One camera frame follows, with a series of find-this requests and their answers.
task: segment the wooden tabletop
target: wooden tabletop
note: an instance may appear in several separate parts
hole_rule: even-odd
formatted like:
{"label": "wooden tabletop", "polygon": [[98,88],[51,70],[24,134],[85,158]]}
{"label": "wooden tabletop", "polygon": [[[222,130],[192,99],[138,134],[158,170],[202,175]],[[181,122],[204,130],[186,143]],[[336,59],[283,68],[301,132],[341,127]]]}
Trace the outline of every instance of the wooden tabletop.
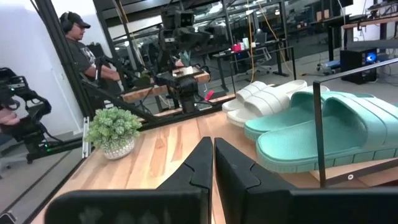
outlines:
{"label": "wooden tabletop", "polygon": [[377,19],[373,19],[371,21],[364,21],[364,22],[354,22],[352,24],[343,25],[342,28],[344,29],[352,29],[358,26],[368,26],[368,25],[376,25],[376,24],[385,24],[388,22],[397,22],[398,21],[398,13],[393,13],[391,15],[380,17]]}
{"label": "wooden tabletop", "polygon": [[[199,68],[197,67],[192,67],[193,68],[193,72],[199,72]],[[176,69],[173,72],[177,73],[180,72],[181,69]],[[201,74],[195,75],[196,80],[198,81],[198,83],[208,83],[210,81],[210,74],[203,71]],[[125,102],[133,102],[133,101],[137,101],[140,99],[143,99],[146,96],[157,96],[157,95],[162,95],[162,94],[167,94],[167,87],[164,86],[155,86],[155,87],[150,87],[150,88],[145,88],[143,90],[137,90],[134,92],[130,92],[130,93],[126,93],[124,95],[122,95],[122,98]]]}
{"label": "wooden tabletop", "polygon": [[[134,151],[117,161],[104,158],[101,151],[92,155],[70,177],[56,196],[72,190],[94,189],[155,189],[171,174],[191,153],[203,136],[224,138],[234,147],[256,160],[255,143],[244,137],[242,128],[229,124],[224,112],[212,113],[141,133]],[[328,175],[357,169],[369,164],[353,164],[327,169]],[[365,188],[398,179],[398,167],[359,179],[346,181],[332,187]],[[299,174],[281,174],[281,176],[300,188],[317,188],[319,181],[315,172]],[[224,214],[218,188],[213,178],[213,224],[224,224]],[[32,222],[44,223],[43,209]]]}

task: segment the headphones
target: headphones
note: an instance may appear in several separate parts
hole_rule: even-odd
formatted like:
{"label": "headphones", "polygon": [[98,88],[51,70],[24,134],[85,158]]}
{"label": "headphones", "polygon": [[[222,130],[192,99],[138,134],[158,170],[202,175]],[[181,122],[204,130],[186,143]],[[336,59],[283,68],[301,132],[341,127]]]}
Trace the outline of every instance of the headphones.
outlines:
{"label": "headphones", "polygon": [[65,34],[71,31],[73,27],[73,23],[69,20],[69,13],[69,11],[65,12],[61,16],[61,26]]}

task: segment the black cap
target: black cap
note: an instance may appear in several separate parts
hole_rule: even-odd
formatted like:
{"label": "black cap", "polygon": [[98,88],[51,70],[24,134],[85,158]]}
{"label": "black cap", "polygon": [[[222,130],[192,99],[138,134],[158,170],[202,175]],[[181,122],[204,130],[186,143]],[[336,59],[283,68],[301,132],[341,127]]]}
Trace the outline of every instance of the black cap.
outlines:
{"label": "black cap", "polygon": [[61,20],[61,22],[65,21],[65,20],[69,20],[70,22],[77,23],[80,27],[86,28],[86,29],[89,29],[91,27],[90,24],[83,21],[81,16],[79,16],[79,14],[74,13],[74,12],[65,12],[64,14],[62,14],[60,20]]}

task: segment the white slide sandal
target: white slide sandal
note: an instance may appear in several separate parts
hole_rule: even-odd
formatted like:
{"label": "white slide sandal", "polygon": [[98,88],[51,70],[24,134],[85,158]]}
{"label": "white slide sandal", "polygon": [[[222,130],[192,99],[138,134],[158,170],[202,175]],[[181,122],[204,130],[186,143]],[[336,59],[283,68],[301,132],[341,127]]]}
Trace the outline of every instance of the white slide sandal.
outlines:
{"label": "white slide sandal", "polygon": [[288,95],[293,95],[293,93],[302,90],[307,87],[307,82],[305,80],[293,80],[275,87],[275,89],[281,93],[286,93]]}
{"label": "white slide sandal", "polygon": [[[277,89],[278,91],[282,92],[282,93],[286,93],[288,95],[293,95],[293,93],[295,93],[296,91],[299,91],[301,89],[304,89],[307,87],[307,82],[304,80],[294,80],[291,82],[287,82],[283,85],[274,87],[275,89]],[[259,92],[260,90],[264,89],[264,88],[271,88],[269,86],[267,86],[265,83],[263,82],[259,82],[259,81],[255,81],[252,84],[244,87],[243,89],[239,90],[236,92],[236,98],[223,103],[223,111],[224,112],[230,112],[230,111],[234,111],[237,109],[241,109],[243,108],[243,103],[245,101],[245,99],[249,98],[250,96],[256,94],[257,92]]]}
{"label": "white slide sandal", "polygon": [[[312,90],[312,86],[298,91],[309,90]],[[321,91],[329,91],[329,89],[321,86]],[[281,92],[277,88],[265,88],[247,98],[243,108],[228,112],[227,120],[243,128],[246,121],[286,110],[290,104],[291,94]]]}
{"label": "white slide sandal", "polygon": [[243,103],[245,99],[247,99],[248,97],[252,96],[253,94],[257,93],[258,91],[266,87],[268,87],[267,84],[260,81],[255,81],[251,83],[250,85],[237,91],[235,99],[223,103],[223,111],[227,113],[229,111],[234,111],[243,108]]}

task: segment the yellow cable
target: yellow cable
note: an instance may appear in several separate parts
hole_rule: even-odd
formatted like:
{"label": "yellow cable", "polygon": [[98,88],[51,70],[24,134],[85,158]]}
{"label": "yellow cable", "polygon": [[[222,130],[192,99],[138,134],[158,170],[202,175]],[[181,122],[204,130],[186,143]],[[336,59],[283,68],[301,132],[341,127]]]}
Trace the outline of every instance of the yellow cable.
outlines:
{"label": "yellow cable", "polygon": [[[123,8],[123,5],[122,5],[122,3],[119,1],[119,6],[120,6],[120,8],[121,8],[121,12],[122,12],[122,14],[123,14],[123,16],[124,16],[124,18],[125,18],[125,20],[126,20],[126,25],[127,24],[129,24],[129,19],[127,18],[127,15],[126,15],[126,13],[124,12],[124,8]],[[137,50],[138,50],[138,45],[137,45],[137,43],[136,43],[136,38],[134,37],[134,34],[132,34],[131,35],[132,36],[132,39],[133,39],[133,47],[136,47],[137,48]],[[138,55],[139,56],[139,58],[141,59],[141,62],[143,63],[144,62],[144,59],[142,58],[142,55],[141,54],[137,54],[137,53],[135,53],[136,55]]]}
{"label": "yellow cable", "polygon": [[250,15],[248,15],[248,22],[249,22],[249,37],[250,37],[250,57],[251,57],[251,80],[250,83],[254,81],[254,55],[253,55],[253,48],[251,47],[252,37],[251,37],[251,23],[250,23]]}
{"label": "yellow cable", "polygon": [[[269,24],[268,19],[267,19],[267,16],[266,16],[266,15],[264,14],[264,12],[262,11],[261,4],[260,4],[259,2],[257,2],[257,3],[258,3],[258,5],[259,5],[259,7],[260,7],[260,11],[261,11],[261,13],[262,13],[262,16],[264,16],[264,19],[265,19],[266,22],[267,22],[268,28],[271,30],[272,35],[274,35],[275,40],[277,40],[278,37],[276,36],[274,30],[272,29],[271,25]],[[286,66],[287,70],[290,72],[291,75],[293,75],[293,72],[291,71],[291,69],[289,68],[289,66],[287,66],[287,64],[286,64],[286,58],[285,58],[284,54],[283,54],[282,52],[281,52],[280,54],[281,54],[281,56],[282,56],[282,59],[283,59],[283,61],[284,61],[284,63],[285,63],[285,66]]]}

